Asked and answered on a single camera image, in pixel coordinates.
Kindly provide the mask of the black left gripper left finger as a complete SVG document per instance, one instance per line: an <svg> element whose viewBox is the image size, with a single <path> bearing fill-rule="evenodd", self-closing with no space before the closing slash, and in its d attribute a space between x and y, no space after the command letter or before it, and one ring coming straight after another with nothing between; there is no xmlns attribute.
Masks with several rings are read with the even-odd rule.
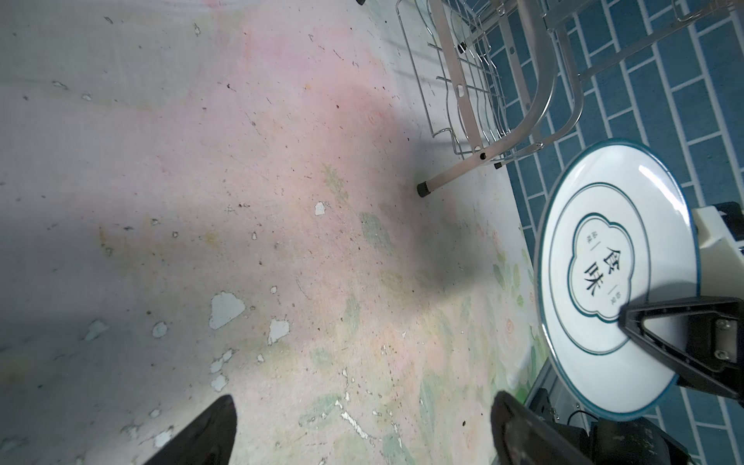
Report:
<svg viewBox="0 0 744 465"><path fill-rule="evenodd" d="M234 399L222 395L145 464L228 465L236 428L238 413Z"/></svg>

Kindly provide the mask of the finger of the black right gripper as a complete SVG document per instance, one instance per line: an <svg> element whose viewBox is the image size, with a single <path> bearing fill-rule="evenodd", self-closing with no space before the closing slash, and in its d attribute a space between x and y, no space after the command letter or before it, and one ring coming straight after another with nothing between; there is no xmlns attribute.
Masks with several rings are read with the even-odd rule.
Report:
<svg viewBox="0 0 744 465"><path fill-rule="evenodd" d="M683 387L743 399L743 300L696 296L625 305L618 325Z"/></svg>

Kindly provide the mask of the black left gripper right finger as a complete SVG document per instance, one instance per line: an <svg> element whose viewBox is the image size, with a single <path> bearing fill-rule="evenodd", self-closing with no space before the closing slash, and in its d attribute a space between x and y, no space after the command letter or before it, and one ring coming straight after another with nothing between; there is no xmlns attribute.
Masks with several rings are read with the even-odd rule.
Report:
<svg viewBox="0 0 744 465"><path fill-rule="evenodd" d="M585 430L548 422L507 391L496 394L490 421L500 464L592 464Z"/></svg>

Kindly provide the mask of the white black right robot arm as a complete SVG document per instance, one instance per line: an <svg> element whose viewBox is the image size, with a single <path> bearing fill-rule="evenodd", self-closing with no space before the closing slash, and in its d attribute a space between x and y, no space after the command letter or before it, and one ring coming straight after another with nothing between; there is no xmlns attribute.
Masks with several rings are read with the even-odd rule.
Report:
<svg viewBox="0 0 744 465"><path fill-rule="evenodd" d="M685 298L625 306L619 327L631 346L670 368L678 383L702 393L743 401L743 301L740 298ZM558 422L546 389L527 405L544 434L534 464L688 464L678 441L648 420L614 422L592 415L584 429Z"/></svg>

